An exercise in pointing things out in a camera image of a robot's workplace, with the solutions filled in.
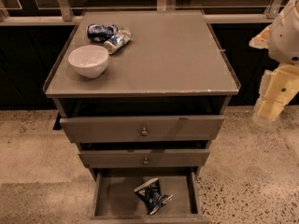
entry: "bowl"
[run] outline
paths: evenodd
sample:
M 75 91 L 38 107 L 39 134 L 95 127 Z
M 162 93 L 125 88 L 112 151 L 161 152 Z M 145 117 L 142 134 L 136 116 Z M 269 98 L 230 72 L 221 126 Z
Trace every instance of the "bowl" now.
M 88 45 L 74 49 L 69 54 L 68 61 L 80 75 L 95 78 L 105 71 L 108 56 L 108 51 L 104 47 Z

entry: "can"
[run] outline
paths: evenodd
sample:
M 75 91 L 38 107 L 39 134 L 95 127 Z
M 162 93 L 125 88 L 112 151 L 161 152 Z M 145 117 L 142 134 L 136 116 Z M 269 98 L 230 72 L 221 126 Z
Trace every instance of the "can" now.
M 131 40 L 131 31 L 129 28 L 121 28 L 115 35 L 109 40 L 104 42 L 104 47 L 108 50 L 109 54 L 114 54 L 117 50 L 122 48 Z
M 116 25 L 90 24 L 86 28 L 87 37 L 91 41 L 105 42 L 118 32 Z

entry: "drawer knob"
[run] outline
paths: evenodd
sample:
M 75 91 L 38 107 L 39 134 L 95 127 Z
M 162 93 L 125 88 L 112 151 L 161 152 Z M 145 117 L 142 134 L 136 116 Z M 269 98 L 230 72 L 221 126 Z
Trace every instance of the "drawer knob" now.
M 143 164 L 145 164 L 145 165 L 149 164 L 149 160 L 148 160 L 148 158 L 144 158 L 144 160 L 143 160 Z
M 147 136 L 148 134 L 149 133 L 148 133 L 147 129 L 146 128 L 142 128 L 141 135 L 142 136 Z

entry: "drawer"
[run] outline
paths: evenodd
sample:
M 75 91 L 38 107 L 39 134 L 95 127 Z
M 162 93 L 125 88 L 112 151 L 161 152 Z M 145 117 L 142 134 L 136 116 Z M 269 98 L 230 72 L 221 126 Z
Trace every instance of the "drawer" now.
M 179 223 L 208 224 L 203 218 L 193 171 L 185 173 L 141 172 L 105 175 L 98 173 L 93 199 L 92 216 L 88 224 Z M 154 215 L 135 195 L 134 189 L 145 181 L 158 177 L 163 195 L 173 195 L 172 201 Z
M 211 140 L 223 116 L 91 117 L 61 119 L 73 143 Z
M 83 164 L 89 168 L 202 167 L 208 155 L 208 149 L 107 150 L 79 153 Z

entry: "beige robotic arm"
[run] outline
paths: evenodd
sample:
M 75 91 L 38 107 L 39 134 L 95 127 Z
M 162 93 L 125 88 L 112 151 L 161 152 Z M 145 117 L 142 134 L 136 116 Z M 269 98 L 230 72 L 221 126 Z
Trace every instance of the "beige robotic arm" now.
M 268 48 L 270 58 L 280 63 L 274 72 L 265 71 L 254 114 L 255 118 L 274 121 L 299 92 L 299 0 L 290 0 L 249 45 Z

